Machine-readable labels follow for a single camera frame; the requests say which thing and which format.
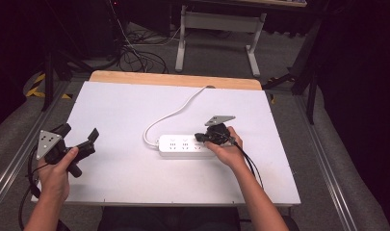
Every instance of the white cable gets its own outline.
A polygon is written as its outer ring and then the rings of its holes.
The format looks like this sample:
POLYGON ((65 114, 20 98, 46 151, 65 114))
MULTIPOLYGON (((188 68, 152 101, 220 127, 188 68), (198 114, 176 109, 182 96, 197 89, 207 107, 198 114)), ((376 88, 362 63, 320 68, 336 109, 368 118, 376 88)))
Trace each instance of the white cable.
POLYGON ((157 124, 158 122, 164 120, 165 118, 170 117, 170 116, 173 116, 173 115, 179 113, 180 111, 182 111, 182 110, 186 107, 186 105, 188 105, 188 103, 189 103, 195 96, 197 96, 199 93, 201 93, 201 92, 202 92, 204 89, 206 89, 207 87, 208 87, 208 86, 203 87, 203 88, 201 88, 200 90, 198 90, 198 91, 197 91, 195 94, 193 94, 193 95, 186 101, 186 103, 183 104, 183 106, 180 107, 178 110, 174 111, 174 112, 171 113, 171 114, 165 115, 165 116, 159 118, 158 120, 156 120, 155 122, 153 122, 152 124, 150 124, 150 125, 144 130, 144 132, 143 132, 143 140, 144 140, 147 144, 149 144, 149 145, 151 145, 151 146, 154 146, 154 147, 157 147, 157 146, 158 146, 157 143, 150 142, 150 141, 147 139, 147 132, 149 131, 149 129, 150 129, 153 125, 155 125, 155 124, 157 124))

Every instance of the metal bracket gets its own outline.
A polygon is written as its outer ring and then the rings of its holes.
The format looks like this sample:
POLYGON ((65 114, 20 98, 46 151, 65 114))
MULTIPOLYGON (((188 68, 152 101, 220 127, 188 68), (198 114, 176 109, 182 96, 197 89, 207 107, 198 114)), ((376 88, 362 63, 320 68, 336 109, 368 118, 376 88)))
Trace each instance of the metal bracket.
POLYGON ((54 147, 63 137, 51 132, 41 130, 39 135, 38 154, 36 159, 39 160, 45 156, 51 148, 54 147))
POLYGON ((228 120, 231 120, 233 118, 236 118, 236 117, 234 115, 214 115, 204 125, 205 126, 218 125, 218 124, 224 123, 228 120))

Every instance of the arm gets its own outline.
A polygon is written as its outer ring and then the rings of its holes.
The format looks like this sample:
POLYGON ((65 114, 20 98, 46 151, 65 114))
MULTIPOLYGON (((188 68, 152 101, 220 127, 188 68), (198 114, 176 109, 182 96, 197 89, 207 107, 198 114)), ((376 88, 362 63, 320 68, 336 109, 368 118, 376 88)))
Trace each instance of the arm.
MULTIPOLYGON (((41 194, 24 230, 56 230, 60 211, 69 193, 66 169, 77 156, 77 153, 78 148, 73 147, 56 165, 39 169, 41 194)), ((41 159, 38 167, 44 165, 45 161, 41 159)))
MULTIPOLYGON (((239 146, 243 147, 243 141, 234 129, 232 127, 227 129, 230 131, 230 136, 236 139, 239 146)), ((219 160, 233 170, 239 182, 254 228, 258 231, 288 230, 278 210, 248 169, 241 151, 236 146, 219 146, 211 142, 206 142, 206 146, 216 153, 219 160)))

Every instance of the power strip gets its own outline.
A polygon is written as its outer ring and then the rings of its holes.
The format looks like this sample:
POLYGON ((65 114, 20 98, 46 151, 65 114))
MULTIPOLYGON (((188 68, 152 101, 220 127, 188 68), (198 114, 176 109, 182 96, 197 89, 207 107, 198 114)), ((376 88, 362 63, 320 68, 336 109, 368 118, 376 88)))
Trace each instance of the power strip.
POLYGON ((163 135, 158 139, 159 153, 163 157, 175 159, 201 159, 215 157, 215 153, 195 135, 163 135))

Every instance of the cord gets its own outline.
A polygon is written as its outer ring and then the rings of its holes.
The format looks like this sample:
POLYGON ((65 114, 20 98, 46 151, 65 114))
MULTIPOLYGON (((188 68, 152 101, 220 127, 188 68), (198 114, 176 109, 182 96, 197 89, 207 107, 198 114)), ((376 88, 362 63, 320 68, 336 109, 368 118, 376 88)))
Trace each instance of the cord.
POLYGON ((39 198, 39 188, 36 186, 36 182, 38 181, 37 179, 33 179, 33 175, 35 174, 36 171, 39 169, 48 166, 49 164, 45 164, 41 167, 37 167, 36 169, 32 170, 32 164, 33 164, 33 158, 35 157, 37 151, 37 146, 33 146, 32 150, 30 151, 29 158, 27 161, 27 179, 29 180, 29 187, 27 188, 25 194, 23 195, 21 201, 20 201, 20 206, 18 209, 18 224, 20 226, 21 230, 24 230, 24 224, 23 224, 23 207, 24 207, 24 202, 26 201, 27 196, 29 195, 29 192, 32 192, 32 194, 39 198))
POLYGON ((153 54, 153 53, 150 53, 150 52, 138 51, 137 49, 135 49, 135 45, 137 45, 137 44, 133 44, 134 42, 138 42, 138 41, 146 40, 148 38, 156 37, 157 35, 155 33, 152 33, 146 38, 145 35, 147 32, 144 32, 143 35, 138 35, 137 33, 125 34, 125 31, 123 30, 122 25, 121 25, 119 19, 117 18, 117 13, 114 10, 114 7, 112 5, 112 1, 108 0, 108 3, 110 5, 109 6, 111 9, 110 12, 113 15, 114 22, 117 23, 119 31, 122 35, 122 41, 121 41, 121 45, 120 45, 120 54, 119 54, 119 59, 117 60, 117 66, 122 71, 127 71, 126 69, 124 69, 124 67, 121 64, 121 60, 124 60, 127 64, 129 64, 130 71, 133 71, 133 72, 142 71, 142 72, 146 73, 149 70, 151 70, 156 63, 156 64, 161 64, 164 67, 163 71, 162 71, 163 74, 169 73, 166 62, 160 56, 153 54), (131 59, 131 57, 129 56, 129 53, 131 53, 133 55, 133 57, 136 57, 136 60, 131 59), (136 63, 139 63, 141 66, 139 68, 134 67, 133 64, 136 64, 136 63))
POLYGON ((147 139, 147 132, 149 131, 149 129, 150 129, 153 125, 155 125, 155 124, 157 124, 158 122, 164 120, 165 118, 170 117, 170 116, 173 116, 173 115, 176 115, 177 113, 179 113, 180 111, 182 111, 182 110, 186 107, 186 105, 188 105, 188 103, 189 103, 195 96, 197 96, 198 94, 200 94, 200 93, 201 93, 204 89, 206 89, 207 87, 208 87, 208 86, 203 87, 203 88, 201 88, 200 90, 198 90, 198 91, 197 91, 195 94, 193 94, 193 95, 185 102, 185 104, 183 104, 183 106, 180 107, 178 110, 176 110, 176 111, 174 111, 173 113, 170 113, 170 114, 168 114, 168 115, 165 115, 165 116, 159 118, 158 120, 156 120, 155 122, 153 122, 152 124, 150 124, 150 125, 144 130, 144 132, 143 132, 143 140, 144 140, 147 144, 149 144, 149 145, 151 145, 151 146, 153 146, 153 147, 158 147, 158 143, 150 142, 150 141, 147 139))
POLYGON ((236 141, 234 141, 233 144, 234 144, 237 148, 239 148, 239 150, 243 153, 243 156, 245 156, 245 159, 246 159, 246 161, 248 162, 249 169, 251 170, 251 173, 252 173, 252 175, 254 175, 254 176, 255 176, 255 174, 254 174, 254 168, 255 168, 255 170, 257 171, 257 174, 258 174, 258 178, 259 178, 260 183, 261 183, 261 187, 264 188, 264 187, 263 187, 263 181, 261 180, 260 172, 258 171, 258 168, 257 168, 257 166, 255 165, 255 163, 251 160, 251 158, 249 158, 248 154, 246 154, 246 152, 243 150, 243 148, 242 148, 236 141))
MULTIPOLYGON (((179 29, 176 30, 176 32, 174 33, 174 35, 171 37, 171 38, 166 38, 166 39, 169 39, 169 41, 165 42, 165 43, 148 43, 148 44, 135 44, 136 46, 148 46, 148 45, 152 45, 152 46, 163 46, 163 45, 166 45, 168 43, 170 43, 172 40, 175 40, 176 38, 176 35, 177 33, 180 31, 180 27, 179 29)), ((164 39, 164 38, 146 38, 146 39, 143 39, 143 41, 148 41, 148 40, 155 40, 155 39, 164 39)))

